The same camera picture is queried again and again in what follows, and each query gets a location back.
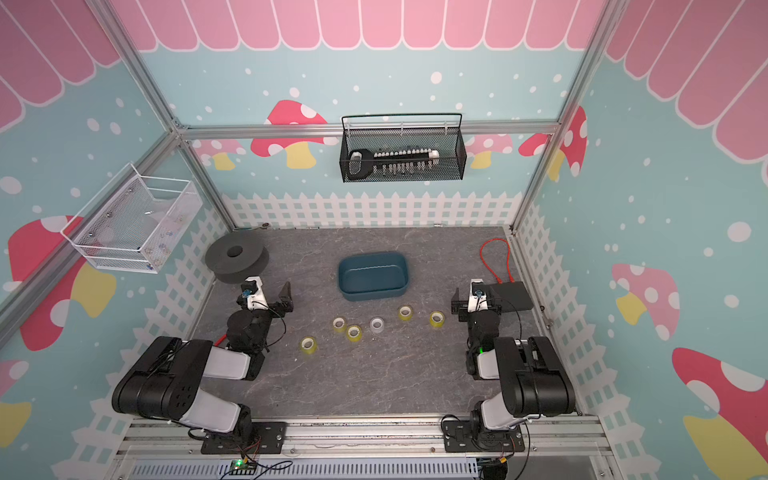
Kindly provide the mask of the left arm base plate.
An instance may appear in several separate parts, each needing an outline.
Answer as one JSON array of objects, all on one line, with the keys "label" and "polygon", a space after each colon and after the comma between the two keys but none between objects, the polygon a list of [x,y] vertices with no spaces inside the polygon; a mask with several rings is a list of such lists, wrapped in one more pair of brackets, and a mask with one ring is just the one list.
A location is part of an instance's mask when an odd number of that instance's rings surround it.
[{"label": "left arm base plate", "polygon": [[237,427],[232,433],[207,433],[200,453],[224,454],[280,454],[286,438],[286,422],[247,421],[245,428]]}]

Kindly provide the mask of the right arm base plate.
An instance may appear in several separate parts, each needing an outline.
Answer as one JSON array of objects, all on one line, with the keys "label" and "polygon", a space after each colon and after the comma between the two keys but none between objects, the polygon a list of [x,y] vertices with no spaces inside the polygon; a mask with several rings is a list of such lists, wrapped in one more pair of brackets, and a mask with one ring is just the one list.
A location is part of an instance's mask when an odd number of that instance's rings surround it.
[{"label": "right arm base plate", "polygon": [[525,443],[519,426],[513,429],[487,430],[473,420],[448,416],[440,421],[444,449],[448,453],[523,452]]}]

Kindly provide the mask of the teal plastic storage box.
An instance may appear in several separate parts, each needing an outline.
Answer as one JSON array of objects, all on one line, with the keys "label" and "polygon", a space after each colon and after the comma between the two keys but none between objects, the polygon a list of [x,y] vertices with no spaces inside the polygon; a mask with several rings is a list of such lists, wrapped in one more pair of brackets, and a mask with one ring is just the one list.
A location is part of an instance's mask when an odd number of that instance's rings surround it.
[{"label": "teal plastic storage box", "polygon": [[339,290],[352,302],[399,297],[409,283],[406,257],[394,251],[349,256],[338,266]]}]

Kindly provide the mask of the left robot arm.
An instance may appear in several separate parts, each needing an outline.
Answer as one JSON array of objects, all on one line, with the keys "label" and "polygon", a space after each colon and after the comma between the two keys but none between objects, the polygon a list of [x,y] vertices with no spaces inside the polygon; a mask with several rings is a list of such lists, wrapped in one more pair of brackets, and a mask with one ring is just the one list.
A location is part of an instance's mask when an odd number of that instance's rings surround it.
[{"label": "left robot arm", "polygon": [[146,419],[166,420],[226,446],[245,449],[259,436],[250,408],[204,391],[205,378],[253,381],[271,348],[272,321],[283,321],[294,309],[291,284],[285,283],[278,300],[269,303],[258,276],[241,284],[240,309],[227,319],[225,346],[211,340],[157,337],[115,387],[115,412]]}]

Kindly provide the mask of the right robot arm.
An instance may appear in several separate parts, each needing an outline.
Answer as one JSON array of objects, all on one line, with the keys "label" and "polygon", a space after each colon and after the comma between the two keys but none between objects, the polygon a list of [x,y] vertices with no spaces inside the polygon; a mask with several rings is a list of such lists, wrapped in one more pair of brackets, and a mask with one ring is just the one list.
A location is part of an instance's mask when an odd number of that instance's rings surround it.
[{"label": "right robot arm", "polygon": [[451,313],[467,325],[466,369],[476,380],[500,382],[500,392],[471,413],[477,436],[500,433],[527,420],[576,411],[575,389],[552,342],[545,336],[503,337],[501,320],[534,307],[522,282],[470,281],[468,297],[456,292]]}]

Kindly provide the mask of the white transparent tape roll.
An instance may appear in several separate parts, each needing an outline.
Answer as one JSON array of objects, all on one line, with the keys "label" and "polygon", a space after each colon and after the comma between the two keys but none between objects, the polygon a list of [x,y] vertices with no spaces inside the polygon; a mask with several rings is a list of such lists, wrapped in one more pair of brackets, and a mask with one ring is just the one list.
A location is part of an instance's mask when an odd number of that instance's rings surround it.
[{"label": "white transparent tape roll", "polygon": [[374,317],[370,320],[369,326],[373,333],[379,334],[383,332],[385,328],[385,322],[381,317]]}]

